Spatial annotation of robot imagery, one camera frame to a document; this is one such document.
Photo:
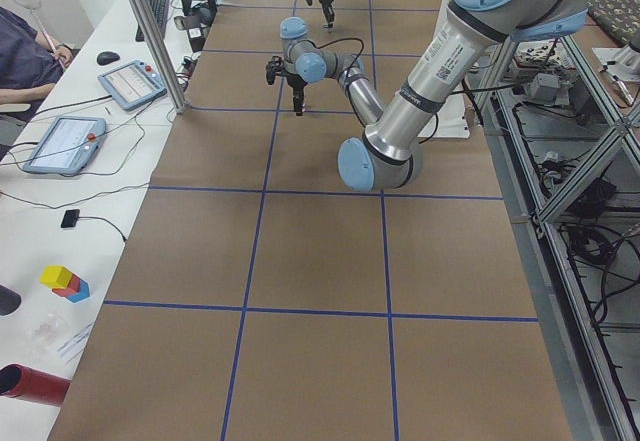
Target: metal pole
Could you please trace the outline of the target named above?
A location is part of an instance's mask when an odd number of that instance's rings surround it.
[[[511,41],[511,38],[507,38],[504,43],[496,46],[489,59],[489,67],[484,70],[485,72],[478,88],[484,89],[497,86],[497,83],[509,67],[509,63],[511,63],[517,49],[518,43]],[[481,111],[484,109],[490,96],[491,93],[488,92],[478,93],[476,95],[476,103]]]
[[[538,213],[540,224],[552,223],[575,199],[596,179],[620,151],[622,138],[617,128],[609,131],[600,139],[580,165]]]
[[[181,114],[187,108],[187,102],[184,98],[182,88],[178,83],[178,78],[171,64],[171,58],[164,45],[162,35],[158,29],[158,25],[151,14],[149,3],[147,0],[129,0],[133,14],[135,14],[138,24],[144,34],[145,42],[149,46],[151,56],[156,63],[158,71],[164,80],[171,101],[176,109],[176,113]]]

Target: blue tape line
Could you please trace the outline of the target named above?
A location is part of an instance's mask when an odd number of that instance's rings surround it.
[[[424,319],[433,321],[480,321],[491,323],[537,323],[538,318],[526,317],[509,317],[509,316],[467,316],[467,315],[450,315],[450,314],[407,314],[394,313],[397,319]]]
[[[241,8],[241,9],[278,9],[282,11],[286,11],[291,9],[291,7],[284,6],[250,6],[250,5],[239,5],[239,4],[221,4],[219,9],[224,11],[224,8]],[[320,11],[322,8],[315,6],[300,6],[295,8],[300,11]],[[408,13],[437,13],[440,9],[420,9],[420,8],[336,8],[333,10],[338,11],[369,11],[372,9],[373,11],[391,11],[391,12],[408,12]]]
[[[128,306],[135,308],[164,308],[164,309],[190,309],[203,311],[233,311],[241,312],[239,306],[209,306],[205,304],[177,304],[177,303],[150,303],[143,301],[116,301],[105,299],[104,303],[109,306]]]
[[[501,196],[464,196],[449,194],[385,194],[387,198],[423,198],[423,199],[455,199],[461,201],[504,201]]]
[[[247,49],[203,49],[202,50],[203,53],[212,53],[212,54],[222,54],[222,53],[230,53],[230,54],[263,54],[263,55],[271,55],[271,56],[276,56],[279,55],[280,53],[274,53],[273,51],[254,51],[254,50],[247,50]],[[422,57],[422,55],[420,54],[394,54],[394,53],[388,53],[388,54],[376,54],[376,56],[379,57],[383,57],[383,58],[420,58]],[[365,57],[371,57],[371,53],[366,53],[363,52],[360,55],[361,58],[365,58]]]
[[[387,210],[384,202],[384,191],[380,191],[380,213],[382,215],[382,246],[384,249],[384,277],[387,291],[387,330],[389,333],[389,366],[391,369],[391,403],[393,407],[393,434],[395,441],[400,441],[400,422],[398,419],[398,390],[396,382],[396,355],[393,336],[393,299],[391,292],[391,271],[389,269],[389,237],[387,233]]]
[[[293,15],[296,12],[298,0],[293,2]],[[273,130],[271,132],[271,143],[269,145],[269,156],[267,158],[267,168],[264,174],[264,182],[262,184],[262,197],[260,199],[260,210],[258,211],[258,221],[256,222],[256,233],[253,239],[253,248],[251,251],[251,262],[249,264],[249,272],[247,273],[247,286],[244,293],[244,301],[242,304],[242,315],[240,316],[240,327],[238,328],[238,337],[236,339],[236,349],[233,356],[233,365],[231,368],[231,377],[229,379],[229,390],[227,392],[227,403],[224,410],[224,419],[220,432],[220,441],[225,441],[227,429],[229,426],[229,417],[231,414],[231,402],[233,400],[233,390],[235,387],[236,374],[238,371],[238,362],[240,360],[240,347],[242,345],[242,335],[244,334],[244,323],[247,316],[247,306],[249,304],[249,296],[251,293],[251,284],[253,280],[253,269],[255,266],[256,254],[258,251],[258,241],[260,239],[260,229],[262,227],[262,215],[264,214],[264,204],[267,198],[267,185],[269,183],[269,173],[271,170],[271,161],[273,159],[273,147],[276,140],[276,132],[278,130],[278,119],[280,117],[280,107],[282,106],[282,95],[284,93],[284,79],[280,80],[280,92],[278,93],[278,103],[276,105],[276,115],[273,122]]]
[[[386,313],[374,313],[365,311],[325,311],[321,309],[293,309],[293,308],[260,308],[250,307],[247,311],[266,314],[302,314],[316,316],[346,316],[355,318],[387,318]]]
[[[216,306],[206,304],[180,304],[180,303],[154,303],[145,301],[121,301],[115,299],[105,300],[103,304],[110,306],[123,306],[130,308],[164,308],[203,311],[232,311],[240,313],[242,306]],[[416,314],[416,313],[376,313],[374,311],[339,311],[322,309],[295,309],[295,308],[262,308],[259,306],[247,307],[246,312],[265,314],[300,314],[305,316],[344,316],[354,318],[394,318],[394,319],[421,319],[425,321],[477,321],[485,323],[538,323],[538,318],[513,317],[513,316],[473,316],[455,314]]]
[[[256,109],[256,108],[206,108],[202,106],[190,106],[195,111],[227,111],[227,112],[240,112],[240,113],[275,113],[274,109]]]
[[[249,194],[286,194],[293,196],[352,196],[377,198],[382,196],[380,193],[364,193],[355,191],[296,191],[284,189],[241,189],[241,188],[216,188],[216,187],[198,187],[198,186],[157,186],[151,185],[149,189],[157,191],[209,191],[212,193],[249,193]],[[503,201],[503,198],[495,196],[457,196],[457,195],[440,195],[440,194],[384,194],[387,198],[406,198],[406,199],[450,199],[456,201]]]
[[[155,191],[206,191],[212,193],[249,193],[261,194],[261,189],[235,189],[235,188],[198,188],[198,187],[180,187],[180,186],[149,186],[149,189]]]

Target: metal shelf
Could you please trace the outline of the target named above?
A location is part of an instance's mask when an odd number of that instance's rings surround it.
[[[635,128],[640,126],[640,106],[631,110],[619,109],[575,40],[565,38],[563,44],[602,111],[599,123],[587,125],[585,129],[575,122],[567,122],[566,119],[563,122],[562,118],[553,119],[548,113],[525,109],[518,109],[521,121],[518,122],[512,108],[521,98],[506,90],[496,92],[491,103],[494,119],[501,123],[501,130],[508,131],[512,141],[515,151],[513,162],[517,162],[524,173],[539,236],[550,247],[561,273],[561,286],[617,437],[622,441],[633,441],[640,439],[640,314],[636,314],[640,312],[640,289],[624,293],[619,298],[611,298],[606,322],[594,327],[589,299],[599,299],[601,272],[581,266],[580,277],[576,277],[558,227],[568,214],[567,208],[610,165],[622,169],[616,185],[624,190],[640,191],[640,141],[636,134],[640,130]],[[495,72],[485,74],[481,87],[496,85],[500,79],[497,72],[504,72],[507,59],[515,49],[517,46],[511,44],[494,53],[492,62],[496,63]],[[542,162],[548,151],[559,152],[564,159],[579,159],[573,163],[575,168],[566,179],[545,196],[540,186],[537,164]],[[639,219],[626,214],[624,217],[610,216],[601,222],[626,223],[628,227]],[[616,270],[636,279],[640,271],[637,259],[633,255],[630,257],[629,253],[620,253],[620,258]]]

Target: computer mouse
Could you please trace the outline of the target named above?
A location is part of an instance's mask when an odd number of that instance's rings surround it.
[[[103,51],[100,54],[98,54],[98,57],[96,58],[96,62],[100,66],[104,66],[106,64],[113,63],[114,61],[117,61],[119,59],[120,59],[120,55],[118,53],[114,53],[113,51]]]

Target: label sticker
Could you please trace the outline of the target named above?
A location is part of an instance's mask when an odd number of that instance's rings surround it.
[[[444,29],[441,29],[434,40],[431,41],[431,44],[423,55],[423,58],[427,63],[431,62],[431,60],[438,55],[448,38],[449,35],[447,32]]]
[[[436,77],[445,84],[453,83],[474,59],[476,50],[464,41],[458,40],[445,46],[439,56]]]

